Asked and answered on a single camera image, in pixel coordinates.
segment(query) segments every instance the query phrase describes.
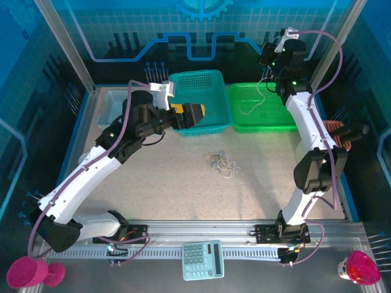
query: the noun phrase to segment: plastic basket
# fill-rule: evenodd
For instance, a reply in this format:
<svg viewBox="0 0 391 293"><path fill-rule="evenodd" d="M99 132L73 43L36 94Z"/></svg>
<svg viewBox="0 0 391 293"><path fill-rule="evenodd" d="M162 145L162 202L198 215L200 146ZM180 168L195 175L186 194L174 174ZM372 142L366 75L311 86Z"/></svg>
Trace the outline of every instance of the plastic basket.
<svg viewBox="0 0 391 293"><path fill-rule="evenodd" d="M169 80L177 83L175 97L170 103L205 105L205 117L194 127L179 130L181 135L220 133L232 125L228 95L219 70L175 73L170 75Z"/></svg>
<svg viewBox="0 0 391 293"><path fill-rule="evenodd" d="M135 90L146 90L141 87L133 87ZM122 103L128 98L127 90L108 90L103 97L103 103L99 109L97 124L104 129L111 125L114 119L122 114Z"/></svg>
<svg viewBox="0 0 391 293"><path fill-rule="evenodd" d="M235 131L242 133L297 131L296 124L280 97L269 92L266 84L258 84L265 101L246 115L263 100L256 86L257 83L244 83L233 84L228 88ZM273 82L268 83L269 89L274 89L275 86Z"/></svg>

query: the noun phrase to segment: calculator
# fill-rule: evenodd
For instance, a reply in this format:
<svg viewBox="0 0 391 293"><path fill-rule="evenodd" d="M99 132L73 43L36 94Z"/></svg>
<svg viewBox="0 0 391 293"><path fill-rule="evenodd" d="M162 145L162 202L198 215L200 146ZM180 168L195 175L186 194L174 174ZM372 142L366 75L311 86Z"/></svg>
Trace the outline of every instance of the calculator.
<svg viewBox="0 0 391 293"><path fill-rule="evenodd" d="M182 269L185 281L224 277L224 259L220 241L184 244Z"/></svg>

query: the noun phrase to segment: gear logo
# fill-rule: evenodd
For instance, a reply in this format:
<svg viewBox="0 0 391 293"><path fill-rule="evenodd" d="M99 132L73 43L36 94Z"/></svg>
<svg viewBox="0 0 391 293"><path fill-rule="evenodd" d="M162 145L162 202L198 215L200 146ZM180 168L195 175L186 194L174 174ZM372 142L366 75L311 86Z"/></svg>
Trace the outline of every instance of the gear logo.
<svg viewBox="0 0 391 293"><path fill-rule="evenodd" d="M212 17L220 17L221 12L227 11L227 6L233 4L233 0L174 0L177 12L191 20L212 20Z"/></svg>
<svg viewBox="0 0 391 293"><path fill-rule="evenodd" d="M23 37L28 38L27 30L35 20L33 0L2 0L2 5L8 8L13 19L23 30Z"/></svg>

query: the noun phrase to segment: yellow object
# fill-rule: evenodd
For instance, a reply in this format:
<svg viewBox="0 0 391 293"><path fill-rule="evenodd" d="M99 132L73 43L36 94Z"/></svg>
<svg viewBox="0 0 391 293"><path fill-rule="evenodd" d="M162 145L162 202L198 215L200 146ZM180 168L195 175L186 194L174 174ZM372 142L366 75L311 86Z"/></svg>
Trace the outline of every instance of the yellow object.
<svg viewBox="0 0 391 293"><path fill-rule="evenodd" d="M183 106L182 104L171 104L171 108L175 108L176 113L182 114L183 113ZM202 115L205 116L205 105L201 104L202 109Z"/></svg>

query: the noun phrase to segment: green basket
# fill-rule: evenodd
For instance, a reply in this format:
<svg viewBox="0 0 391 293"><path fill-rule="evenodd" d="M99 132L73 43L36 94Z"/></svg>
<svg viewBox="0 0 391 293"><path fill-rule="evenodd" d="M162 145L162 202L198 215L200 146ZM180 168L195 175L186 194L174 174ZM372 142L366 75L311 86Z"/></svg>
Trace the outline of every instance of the green basket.
<svg viewBox="0 0 391 293"><path fill-rule="evenodd" d="M276 84L268 83L269 89L274 89ZM290 132L297 131L296 123L287 108L282 104L280 97L271 93L266 88L266 84L257 83L233 84L228 88L228 98L230 100L233 118L233 127L237 132Z"/></svg>

